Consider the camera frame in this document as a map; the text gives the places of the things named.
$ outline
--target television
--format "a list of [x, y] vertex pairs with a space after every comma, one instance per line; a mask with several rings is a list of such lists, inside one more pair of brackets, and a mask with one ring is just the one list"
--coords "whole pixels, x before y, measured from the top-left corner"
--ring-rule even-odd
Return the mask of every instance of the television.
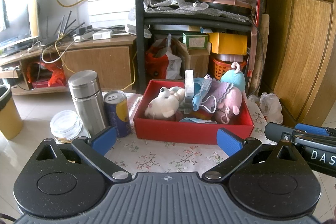
[[0, 50], [40, 36], [37, 0], [0, 0]]

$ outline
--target yellow trash can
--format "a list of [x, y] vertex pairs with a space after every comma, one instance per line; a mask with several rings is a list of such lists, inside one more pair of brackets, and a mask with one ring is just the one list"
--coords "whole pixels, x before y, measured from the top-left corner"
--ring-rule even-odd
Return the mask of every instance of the yellow trash can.
[[0, 132], [10, 140], [18, 135], [23, 127], [23, 121], [15, 106], [11, 86], [0, 85]]

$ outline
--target cabinet door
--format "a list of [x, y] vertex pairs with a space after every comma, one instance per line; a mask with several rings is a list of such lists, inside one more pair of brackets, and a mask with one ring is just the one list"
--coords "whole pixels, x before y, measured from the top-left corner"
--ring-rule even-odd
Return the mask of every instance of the cabinet door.
[[[74, 72], [96, 71], [102, 89], [122, 89], [133, 81], [130, 60], [129, 47], [121, 46], [68, 51], [64, 61]], [[73, 73], [63, 68], [69, 79]]]
[[293, 0], [267, 0], [269, 33], [262, 80], [274, 90], [287, 47]]
[[294, 0], [286, 51], [274, 93], [298, 119], [320, 71], [331, 26], [332, 4]]

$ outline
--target soda can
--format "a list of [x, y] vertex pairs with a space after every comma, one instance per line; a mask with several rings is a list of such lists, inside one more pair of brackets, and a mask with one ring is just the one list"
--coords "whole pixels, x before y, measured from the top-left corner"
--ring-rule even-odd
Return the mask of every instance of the soda can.
[[120, 90], [113, 90], [105, 94], [104, 107], [109, 125], [117, 131], [117, 137], [125, 137], [131, 133], [129, 122], [127, 97]]

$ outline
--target power strip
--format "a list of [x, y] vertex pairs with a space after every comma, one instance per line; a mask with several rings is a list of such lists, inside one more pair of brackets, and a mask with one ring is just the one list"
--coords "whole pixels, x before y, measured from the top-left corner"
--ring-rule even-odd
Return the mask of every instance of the power strip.
[[88, 32], [88, 33], [85, 33], [85, 34], [82, 34], [82, 35], [75, 35], [73, 37], [73, 40], [75, 42], [83, 42], [87, 39], [90, 39], [94, 33], [95, 33], [95, 31], [91, 31], [91, 32]]

